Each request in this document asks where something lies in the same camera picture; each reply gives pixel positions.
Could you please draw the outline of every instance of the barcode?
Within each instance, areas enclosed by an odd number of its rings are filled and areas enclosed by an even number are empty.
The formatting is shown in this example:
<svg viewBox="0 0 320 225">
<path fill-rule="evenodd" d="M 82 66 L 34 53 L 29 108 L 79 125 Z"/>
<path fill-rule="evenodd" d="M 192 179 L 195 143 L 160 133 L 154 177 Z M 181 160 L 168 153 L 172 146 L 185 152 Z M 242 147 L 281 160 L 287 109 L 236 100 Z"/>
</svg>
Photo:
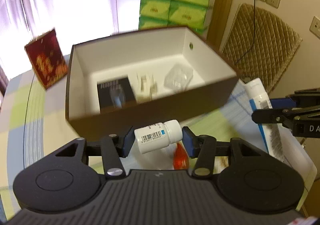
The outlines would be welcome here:
<svg viewBox="0 0 320 225">
<path fill-rule="evenodd" d="M 161 132 L 157 131 L 157 132 L 142 136 L 142 142 L 148 142 L 148 141 L 151 141 L 153 139 L 160 138 L 160 137 L 161 137 Z"/>
<path fill-rule="evenodd" d="M 260 104 L 260 107 L 261 107 L 262 109 L 270 109 L 269 104 L 268 104 L 267 101 L 259 102 L 259 104 Z"/>
</svg>

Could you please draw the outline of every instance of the power cord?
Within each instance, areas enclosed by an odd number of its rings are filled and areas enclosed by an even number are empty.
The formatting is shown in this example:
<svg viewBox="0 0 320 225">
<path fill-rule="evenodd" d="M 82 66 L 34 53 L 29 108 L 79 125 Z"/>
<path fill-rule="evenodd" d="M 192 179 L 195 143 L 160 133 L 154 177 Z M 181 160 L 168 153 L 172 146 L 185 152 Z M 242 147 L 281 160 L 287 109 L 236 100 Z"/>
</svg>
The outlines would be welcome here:
<svg viewBox="0 0 320 225">
<path fill-rule="evenodd" d="M 236 64 L 238 64 L 238 63 L 241 61 L 241 59 L 244 58 L 244 56 L 251 51 L 251 49 L 252 49 L 253 46 L 254 46 L 255 37 L 256 37 L 256 0 L 254 0 L 254 3 L 253 3 L 253 41 L 252 41 L 252 45 L 251 45 L 251 47 L 236 61 Z"/>
</svg>

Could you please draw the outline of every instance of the red plastic wrapper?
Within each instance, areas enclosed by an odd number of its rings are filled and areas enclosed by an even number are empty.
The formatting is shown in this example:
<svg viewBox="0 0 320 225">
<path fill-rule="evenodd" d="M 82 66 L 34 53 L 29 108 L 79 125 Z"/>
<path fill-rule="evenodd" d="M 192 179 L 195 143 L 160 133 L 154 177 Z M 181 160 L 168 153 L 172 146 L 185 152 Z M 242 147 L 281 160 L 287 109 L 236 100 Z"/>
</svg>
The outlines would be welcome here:
<svg viewBox="0 0 320 225">
<path fill-rule="evenodd" d="M 39 82 L 45 89 L 67 74 L 68 66 L 61 53 L 54 29 L 32 40 L 24 49 Z"/>
<path fill-rule="evenodd" d="M 180 143 L 177 143 L 177 149 L 173 155 L 173 168 L 175 170 L 189 168 L 189 157 Z"/>
</svg>

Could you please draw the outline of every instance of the chair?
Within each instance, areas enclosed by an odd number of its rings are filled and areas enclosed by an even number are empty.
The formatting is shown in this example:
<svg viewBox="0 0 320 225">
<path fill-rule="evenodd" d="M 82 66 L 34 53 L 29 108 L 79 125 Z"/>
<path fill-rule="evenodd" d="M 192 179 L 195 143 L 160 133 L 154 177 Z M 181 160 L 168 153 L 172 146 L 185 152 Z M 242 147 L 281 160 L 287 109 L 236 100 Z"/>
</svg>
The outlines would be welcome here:
<svg viewBox="0 0 320 225">
<path fill-rule="evenodd" d="M 259 77 L 270 93 L 289 66 L 302 38 L 281 18 L 265 9 L 256 8 L 255 22 L 254 46 L 243 56 L 252 45 L 253 5 L 241 4 L 222 53 L 241 71 L 241 79 Z"/>
</svg>

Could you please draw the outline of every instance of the metal screw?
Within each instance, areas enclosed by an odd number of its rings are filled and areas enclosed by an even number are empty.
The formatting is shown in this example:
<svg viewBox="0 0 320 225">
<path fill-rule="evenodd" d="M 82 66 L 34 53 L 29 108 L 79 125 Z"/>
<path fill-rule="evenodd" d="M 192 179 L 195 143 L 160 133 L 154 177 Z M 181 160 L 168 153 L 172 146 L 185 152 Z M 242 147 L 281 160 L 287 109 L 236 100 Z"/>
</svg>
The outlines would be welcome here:
<svg viewBox="0 0 320 225">
<path fill-rule="evenodd" d="M 118 176 L 118 175 L 121 175 L 122 173 L 123 173 L 123 170 L 120 168 L 110 168 L 107 171 L 107 174 L 111 176 Z"/>
<path fill-rule="evenodd" d="M 198 176 L 206 176 L 210 174 L 210 170 L 208 168 L 197 168 L 195 174 Z"/>
</svg>

